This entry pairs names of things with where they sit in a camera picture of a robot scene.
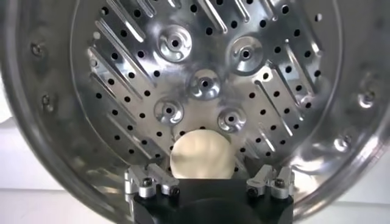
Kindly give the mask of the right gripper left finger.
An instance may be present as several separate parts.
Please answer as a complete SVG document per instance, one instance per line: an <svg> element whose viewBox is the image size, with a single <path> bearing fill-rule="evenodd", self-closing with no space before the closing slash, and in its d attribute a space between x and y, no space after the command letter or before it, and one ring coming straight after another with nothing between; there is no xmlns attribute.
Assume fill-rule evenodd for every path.
<svg viewBox="0 0 390 224"><path fill-rule="evenodd" d="M131 165L124 173L124 188L126 195L138 194L141 198L152 198L160 192L173 197L180 193L179 180L168 175L157 164L145 166Z"/></svg>

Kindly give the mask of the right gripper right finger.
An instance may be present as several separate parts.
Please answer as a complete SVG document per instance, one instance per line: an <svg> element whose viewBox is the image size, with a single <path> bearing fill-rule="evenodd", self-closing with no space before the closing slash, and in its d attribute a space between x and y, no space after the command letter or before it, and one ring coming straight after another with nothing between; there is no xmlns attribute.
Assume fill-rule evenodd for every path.
<svg viewBox="0 0 390 224"><path fill-rule="evenodd" d="M265 193L271 197L284 200L294 194L295 175L290 167L282 167L279 173L270 166L264 165L253 178L246 181L247 194L257 198Z"/></svg>

